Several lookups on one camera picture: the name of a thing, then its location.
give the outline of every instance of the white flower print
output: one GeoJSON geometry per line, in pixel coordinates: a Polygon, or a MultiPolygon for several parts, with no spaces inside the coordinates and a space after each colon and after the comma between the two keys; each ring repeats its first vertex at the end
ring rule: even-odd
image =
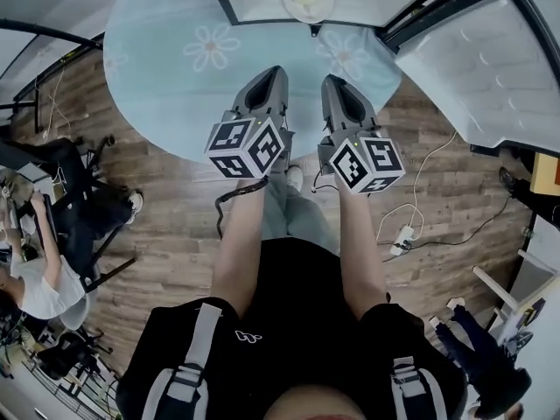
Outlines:
{"type": "Polygon", "coordinates": [[[129,55],[123,52],[123,44],[103,46],[103,68],[107,79],[116,79],[119,76],[118,68],[129,61],[129,55]]]}
{"type": "Polygon", "coordinates": [[[360,45],[360,36],[351,34],[344,42],[335,31],[326,31],[321,36],[321,43],[317,45],[317,54],[331,58],[331,73],[341,75],[344,72],[355,81],[363,77],[363,65],[370,60],[369,53],[360,45]]]}
{"type": "Polygon", "coordinates": [[[223,52],[232,52],[237,50],[242,44],[238,38],[230,38],[228,36],[229,24],[218,24],[213,29],[212,36],[205,26],[199,26],[194,31],[199,42],[185,45],[183,54],[192,56],[196,54],[196,58],[192,63],[192,68],[196,73],[202,72],[211,60],[214,67],[223,70],[228,66],[228,58],[223,52]]]}

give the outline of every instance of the hand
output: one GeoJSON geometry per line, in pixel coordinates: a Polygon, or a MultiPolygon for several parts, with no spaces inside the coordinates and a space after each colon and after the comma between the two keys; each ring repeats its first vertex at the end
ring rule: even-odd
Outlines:
{"type": "Polygon", "coordinates": [[[35,192],[31,196],[31,205],[33,206],[36,214],[46,213],[45,200],[40,192],[35,192]]]}

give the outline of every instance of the power strip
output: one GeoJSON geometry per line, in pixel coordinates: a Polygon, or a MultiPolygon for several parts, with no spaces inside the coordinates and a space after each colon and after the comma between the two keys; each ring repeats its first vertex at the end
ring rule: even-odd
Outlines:
{"type": "Polygon", "coordinates": [[[412,244],[413,234],[414,228],[411,226],[403,226],[389,252],[394,256],[402,254],[412,244]]]}

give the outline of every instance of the metal rack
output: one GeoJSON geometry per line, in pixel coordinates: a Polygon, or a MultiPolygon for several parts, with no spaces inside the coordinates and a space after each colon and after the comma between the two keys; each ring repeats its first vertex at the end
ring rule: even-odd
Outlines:
{"type": "Polygon", "coordinates": [[[116,387],[115,385],[109,387],[100,400],[97,394],[102,389],[102,381],[98,381],[98,379],[102,379],[101,376],[85,374],[83,368],[75,366],[76,378],[80,379],[85,375],[85,380],[80,386],[65,380],[52,380],[42,372],[36,360],[26,361],[24,365],[45,389],[84,420],[112,420],[116,418],[118,414],[115,401],[116,387]]]}

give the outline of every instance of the black chair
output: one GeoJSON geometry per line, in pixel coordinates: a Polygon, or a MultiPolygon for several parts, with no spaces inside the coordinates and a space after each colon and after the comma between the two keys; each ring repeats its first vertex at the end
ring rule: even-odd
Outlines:
{"type": "Polygon", "coordinates": [[[63,333],[56,346],[37,353],[41,361],[39,368],[55,381],[64,378],[77,365],[81,365],[86,372],[100,374],[101,370],[95,358],[97,349],[108,354],[113,352],[112,349],[105,349],[97,343],[102,336],[103,334],[89,336],[83,328],[77,332],[63,333]]]}

